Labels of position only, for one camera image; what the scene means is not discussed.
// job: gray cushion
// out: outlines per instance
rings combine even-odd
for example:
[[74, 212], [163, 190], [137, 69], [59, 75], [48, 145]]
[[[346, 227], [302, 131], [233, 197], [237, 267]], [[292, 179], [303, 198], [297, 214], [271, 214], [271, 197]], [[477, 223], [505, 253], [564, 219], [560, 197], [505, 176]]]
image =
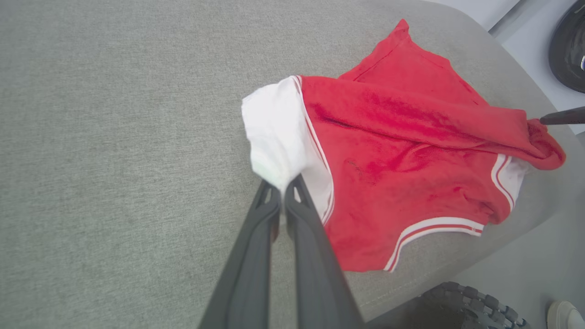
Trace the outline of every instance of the gray cushion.
[[[290, 74], [338, 76], [401, 18], [492, 105], [554, 111], [476, 23], [415, 0], [22, 0], [0, 5], [0, 327], [199, 322], [259, 184], [240, 100]], [[433, 234], [396, 273], [347, 273], [366, 319], [550, 217], [584, 156], [532, 172], [481, 238]], [[274, 246], [271, 323], [294, 327], [292, 245]]]

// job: black helmet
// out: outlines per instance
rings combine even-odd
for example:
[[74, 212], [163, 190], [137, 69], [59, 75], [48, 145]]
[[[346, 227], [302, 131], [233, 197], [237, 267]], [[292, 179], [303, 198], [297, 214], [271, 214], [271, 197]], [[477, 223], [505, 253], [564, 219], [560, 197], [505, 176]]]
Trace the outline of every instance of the black helmet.
[[549, 65], [562, 84], [585, 92], [585, 0], [577, 1], [557, 26], [550, 42]]

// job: clothing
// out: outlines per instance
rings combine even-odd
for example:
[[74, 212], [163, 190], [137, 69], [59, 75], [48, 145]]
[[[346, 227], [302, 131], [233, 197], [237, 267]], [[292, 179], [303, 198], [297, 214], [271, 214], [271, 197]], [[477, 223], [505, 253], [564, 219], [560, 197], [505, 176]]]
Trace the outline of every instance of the clothing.
[[565, 154], [537, 119], [491, 107], [402, 20], [339, 78], [289, 77], [243, 100], [253, 170], [302, 173], [343, 270], [394, 270], [433, 232], [479, 236], [514, 208], [528, 163]]

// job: white stripe trim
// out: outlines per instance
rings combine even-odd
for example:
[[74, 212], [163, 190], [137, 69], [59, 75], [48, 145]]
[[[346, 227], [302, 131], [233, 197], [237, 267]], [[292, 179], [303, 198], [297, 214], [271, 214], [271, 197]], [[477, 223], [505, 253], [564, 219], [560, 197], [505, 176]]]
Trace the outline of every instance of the white stripe trim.
[[511, 160], [512, 157], [508, 157], [504, 154], [498, 154], [498, 157], [495, 160], [494, 167], [491, 169], [491, 180], [494, 182], [495, 187], [500, 192], [502, 192], [506, 200], [508, 200], [508, 204], [510, 205], [510, 211], [512, 211], [512, 209], [514, 208], [514, 201], [510, 197], [508, 191], [498, 181], [498, 171], [500, 171], [500, 169], [504, 170], [504, 167], [506, 167]]
[[515, 207], [518, 195], [520, 194], [520, 188], [522, 187], [522, 181], [524, 180], [524, 175], [528, 171], [530, 165], [528, 162], [517, 157], [510, 156], [509, 158], [510, 162], [500, 170], [498, 181], [504, 190], [509, 193], [509, 196], [512, 198], [512, 205]]
[[390, 272], [394, 272], [394, 270], [396, 270], [396, 266], [398, 265], [398, 261], [400, 261], [400, 251], [402, 250], [403, 246], [405, 246], [406, 244], [408, 244], [409, 242], [416, 240], [420, 237], [424, 237], [425, 235], [431, 234], [431, 233], [437, 233], [437, 232], [461, 232], [461, 233], [467, 233], [470, 235], [474, 235], [476, 237], [480, 237], [481, 233], [476, 232], [476, 231], [472, 231], [469, 229], [464, 229], [461, 227], [440, 227], [440, 228], [430, 228], [424, 231], [421, 231], [417, 234], [413, 234], [412, 236], [408, 237], [407, 239], [405, 239], [400, 246], [398, 247], [398, 253], [396, 256], [396, 262], [394, 263], [394, 266], [392, 268], [384, 268], [385, 270], [389, 270]]
[[325, 156], [325, 152], [323, 152], [323, 148], [321, 147], [321, 143], [319, 142], [319, 138], [317, 137], [317, 134], [315, 133], [315, 128], [313, 128], [313, 123], [311, 122], [311, 118], [309, 117], [309, 115], [307, 113], [307, 108], [305, 107], [305, 101], [304, 101], [305, 99], [302, 95], [301, 77], [293, 76], [293, 79], [294, 79], [295, 83], [297, 84], [298, 93], [301, 96], [301, 99], [303, 100], [302, 110], [303, 110], [303, 113], [305, 115], [305, 120], [307, 122], [307, 126], [309, 127], [309, 132], [311, 133], [311, 136], [312, 136], [312, 144], [313, 144], [313, 146], [316, 147], [319, 155], [321, 155], [321, 160], [325, 164], [325, 167], [327, 168], [327, 171], [329, 172], [329, 179], [331, 180], [331, 194], [329, 196], [327, 210], [325, 210], [323, 217], [321, 218], [321, 223], [323, 225], [325, 225], [327, 223], [327, 221], [329, 221], [329, 218], [331, 217], [331, 214], [333, 213], [333, 206], [335, 205], [335, 187], [333, 186], [333, 175], [331, 175], [331, 169], [329, 168], [329, 163], [327, 162], [327, 157]]
[[[405, 239], [405, 237], [412, 232], [418, 231], [420, 229], [424, 229], [425, 227], [432, 227], [432, 226], [436, 226], [436, 225], [464, 225], [464, 226], [470, 227], [470, 229], [465, 229], [465, 228], [461, 228], [461, 227], [430, 228], [430, 229], [426, 229], [424, 231], [421, 231], [419, 233], [416, 233], [416, 234], [412, 235], [411, 237], [408, 237]], [[398, 237], [398, 239], [396, 241], [396, 246], [394, 247], [394, 251], [392, 252], [392, 255], [390, 256], [388, 263], [386, 263], [384, 270], [391, 270], [391, 271], [394, 270], [394, 268], [396, 268], [396, 264], [398, 263], [398, 258], [400, 257], [400, 250], [402, 250], [402, 246], [404, 246], [405, 244], [407, 244], [407, 243], [409, 243], [409, 242], [411, 242], [419, 237], [422, 237], [424, 235], [434, 233], [434, 232], [464, 232], [464, 233], [468, 233], [471, 235], [480, 236], [481, 233], [477, 232], [477, 231], [483, 231], [483, 228], [484, 228], [484, 226], [479, 224], [478, 222], [474, 222], [472, 220], [468, 220], [466, 218], [459, 218], [459, 217], [436, 217], [436, 218], [431, 218], [428, 220], [420, 221], [416, 224], [412, 224], [409, 227], [407, 227], [406, 229], [404, 229], [402, 231], [402, 233], [400, 233], [400, 236]]]

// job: red stripe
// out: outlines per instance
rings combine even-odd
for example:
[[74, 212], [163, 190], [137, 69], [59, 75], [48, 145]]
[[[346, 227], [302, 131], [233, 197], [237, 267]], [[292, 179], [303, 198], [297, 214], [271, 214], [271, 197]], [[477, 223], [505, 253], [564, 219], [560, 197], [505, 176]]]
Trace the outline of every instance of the red stripe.
[[504, 190], [506, 192], [506, 194], [508, 194], [508, 196], [510, 197], [510, 200], [512, 200], [512, 208], [514, 208], [514, 206], [516, 205], [516, 202], [514, 202], [514, 198], [512, 198], [512, 194], [510, 194], [510, 192], [508, 192], [508, 190], [506, 190], [506, 188], [500, 182], [500, 171], [504, 168], [504, 166], [506, 165], [506, 162], [508, 162], [508, 158], [509, 157], [506, 155], [506, 158], [504, 159], [504, 163], [498, 169], [498, 172], [495, 173], [495, 179], [498, 181], [498, 184], [500, 185], [500, 187], [502, 188], [502, 190]]
[[420, 228], [416, 231], [412, 231], [409, 234], [405, 235], [400, 240], [400, 242], [396, 245], [396, 257], [394, 257], [394, 260], [392, 261], [392, 265], [390, 265], [390, 268], [388, 270], [392, 271], [394, 269], [394, 267], [396, 266], [396, 261], [398, 260], [398, 253], [400, 252], [400, 247], [402, 246], [402, 243], [404, 242], [404, 240], [408, 239], [409, 237], [411, 237], [417, 233], [420, 233], [420, 232], [423, 232], [423, 231], [426, 231], [429, 229], [435, 229], [435, 228], [464, 228], [464, 229], [468, 229], [469, 231], [477, 232], [479, 234], [481, 234], [483, 232], [483, 230], [481, 230], [481, 229], [473, 228], [471, 226], [462, 225], [462, 224], [459, 224], [459, 225], [457, 225], [457, 224], [438, 224], [438, 225], [423, 227], [423, 228]]
[[[311, 135], [311, 139], [313, 140], [313, 145], [316, 148], [317, 154], [319, 154], [319, 158], [321, 159], [321, 162], [323, 163], [323, 165], [325, 166], [325, 169], [329, 172], [329, 175], [331, 175], [331, 179], [333, 180], [333, 174], [331, 173], [331, 170], [330, 170], [329, 166], [327, 165], [327, 163], [325, 163], [325, 154], [321, 153], [322, 149], [320, 148], [320, 144], [319, 144], [319, 141], [317, 139], [317, 136], [313, 135], [313, 130], [311, 129], [310, 120], [311, 119], [309, 118], [309, 115], [305, 113], [305, 124], [307, 125], [307, 130], [309, 130], [309, 135]], [[334, 194], [334, 191], [332, 191], [330, 201], [329, 201], [329, 204], [327, 206], [327, 210], [325, 210], [325, 213], [323, 214], [323, 220], [325, 220], [325, 222], [327, 222], [329, 220], [329, 218], [331, 217], [334, 205], [335, 205], [335, 194]]]

